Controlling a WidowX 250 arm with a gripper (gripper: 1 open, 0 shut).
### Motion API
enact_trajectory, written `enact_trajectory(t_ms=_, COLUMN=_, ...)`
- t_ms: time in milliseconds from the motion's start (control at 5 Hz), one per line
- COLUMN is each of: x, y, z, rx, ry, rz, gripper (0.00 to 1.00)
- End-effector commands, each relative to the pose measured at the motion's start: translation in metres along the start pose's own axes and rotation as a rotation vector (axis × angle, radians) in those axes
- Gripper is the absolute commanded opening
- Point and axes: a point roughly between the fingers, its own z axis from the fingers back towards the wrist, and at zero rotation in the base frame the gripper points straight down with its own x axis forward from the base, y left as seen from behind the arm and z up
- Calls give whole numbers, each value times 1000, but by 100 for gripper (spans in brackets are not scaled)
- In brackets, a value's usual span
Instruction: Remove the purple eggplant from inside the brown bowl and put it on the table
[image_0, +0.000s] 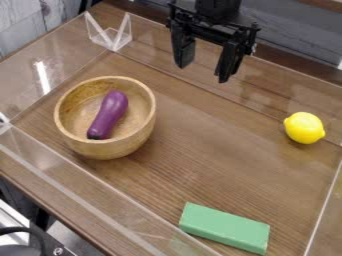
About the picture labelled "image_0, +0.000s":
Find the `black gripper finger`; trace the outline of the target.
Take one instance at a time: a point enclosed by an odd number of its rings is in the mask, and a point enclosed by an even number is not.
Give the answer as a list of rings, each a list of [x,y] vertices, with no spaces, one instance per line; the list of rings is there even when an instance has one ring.
[[[171,24],[171,43],[175,64],[179,68],[186,68],[194,61],[195,37],[178,23]]]
[[[218,76],[219,82],[226,83],[230,76],[238,71],[245,55],[245,46],[235,42],[229,41],[223,45],[218,65],[215,68],[215,75]]]

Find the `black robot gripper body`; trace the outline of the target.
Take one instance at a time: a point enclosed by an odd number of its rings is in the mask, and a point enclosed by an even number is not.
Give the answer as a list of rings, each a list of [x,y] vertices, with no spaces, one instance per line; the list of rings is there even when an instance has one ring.
[[[257,48],[259,24],[241,13],[242,0],[170,0],[167,28],[178,23],[195,39],[223,45],[229,40],[245,46],[245,54]]]

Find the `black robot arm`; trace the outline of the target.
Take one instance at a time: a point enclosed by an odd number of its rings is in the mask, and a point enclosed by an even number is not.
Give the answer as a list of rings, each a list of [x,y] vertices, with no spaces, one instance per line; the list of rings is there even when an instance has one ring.
[[[183,69],[194,61],[196,39],[222,47],[215,76],[226,83],[235,75],[246,55],[257,48],[257,22],[241,16],[242,0],[171,0],[167,28],[174,61]]]

